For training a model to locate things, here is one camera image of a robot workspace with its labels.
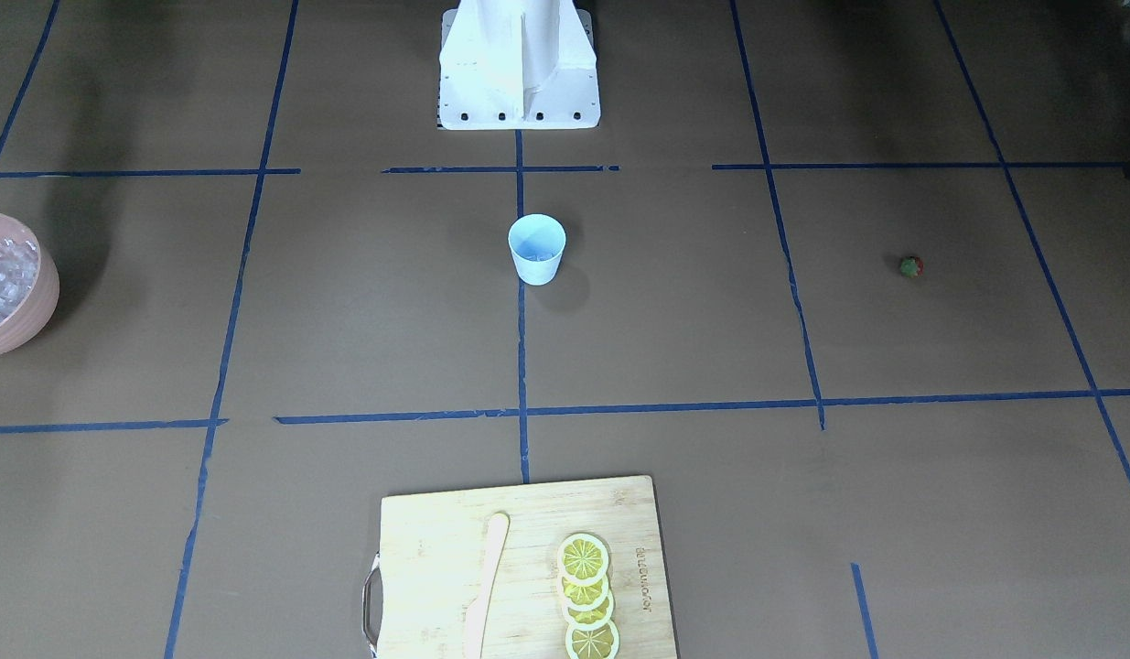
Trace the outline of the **red strawberry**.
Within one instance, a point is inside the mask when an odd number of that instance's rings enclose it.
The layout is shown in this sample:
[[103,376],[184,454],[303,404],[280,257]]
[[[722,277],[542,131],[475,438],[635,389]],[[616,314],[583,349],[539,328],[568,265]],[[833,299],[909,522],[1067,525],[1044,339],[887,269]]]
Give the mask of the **red strawberry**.
[[919,255],[909,255],[899,259],[899,275],[904,276],[904,278],[920,278],[924,271],[924,260]]

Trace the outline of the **light blue cup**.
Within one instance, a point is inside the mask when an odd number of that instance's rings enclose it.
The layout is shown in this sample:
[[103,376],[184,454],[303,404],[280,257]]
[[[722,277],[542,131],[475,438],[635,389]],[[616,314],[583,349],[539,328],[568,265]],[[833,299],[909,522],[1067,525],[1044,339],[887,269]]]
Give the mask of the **light blue cup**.
[[[525,285],[544,286],[559,271],[562,254],[567,246],[567,232],[549,214],[525,214],[511,225],[507,242],[518,277]],[[553,252],[560,257],[551,265],[530,265],[522,260],[522,257],[540,252]]]

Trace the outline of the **pile of clear ice cubes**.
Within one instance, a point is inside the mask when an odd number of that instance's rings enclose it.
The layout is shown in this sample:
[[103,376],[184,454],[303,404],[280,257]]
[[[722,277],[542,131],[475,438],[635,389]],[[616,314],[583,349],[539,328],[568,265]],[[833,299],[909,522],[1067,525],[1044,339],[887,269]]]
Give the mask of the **pile of clear ice cubes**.
[[0,324],[24,303],[38,271],[37,243],[0,239]]

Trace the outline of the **wooden cutting board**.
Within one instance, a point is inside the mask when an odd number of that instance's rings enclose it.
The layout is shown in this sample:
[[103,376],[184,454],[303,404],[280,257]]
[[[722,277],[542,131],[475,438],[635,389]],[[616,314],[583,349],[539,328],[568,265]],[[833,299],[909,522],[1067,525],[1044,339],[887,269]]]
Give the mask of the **wooden cutting board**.
[[488,520],[510,518],[481,658],[568,658],[556,549],[571,534],[608,546],[616,658],[676,658],[655,488],[644,475],[414,493],[384,498],[371,576],[382,617],[365,630],[376,658],[464,658]]

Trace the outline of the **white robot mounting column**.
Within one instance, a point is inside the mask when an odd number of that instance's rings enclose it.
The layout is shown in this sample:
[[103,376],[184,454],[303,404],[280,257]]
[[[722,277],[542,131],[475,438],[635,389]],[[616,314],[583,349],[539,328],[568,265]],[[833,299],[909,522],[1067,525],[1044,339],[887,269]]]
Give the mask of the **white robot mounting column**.
[[574,1],[460,1],[442,15],[436,125],[583,130],[601,99],[591,12]]

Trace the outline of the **pink bowl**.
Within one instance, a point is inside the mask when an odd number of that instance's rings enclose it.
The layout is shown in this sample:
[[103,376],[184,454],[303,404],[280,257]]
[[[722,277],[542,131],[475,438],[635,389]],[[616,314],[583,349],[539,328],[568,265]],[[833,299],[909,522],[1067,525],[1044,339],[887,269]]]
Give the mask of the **pink bowl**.
[[12,352],[38,335],[56,309],[59,274],[53,257],[36,234],[21,222],[0,213],[0,239],[32,241],[40,249],[40,271],[32,292],[12,317],[0,324],[0,355]]

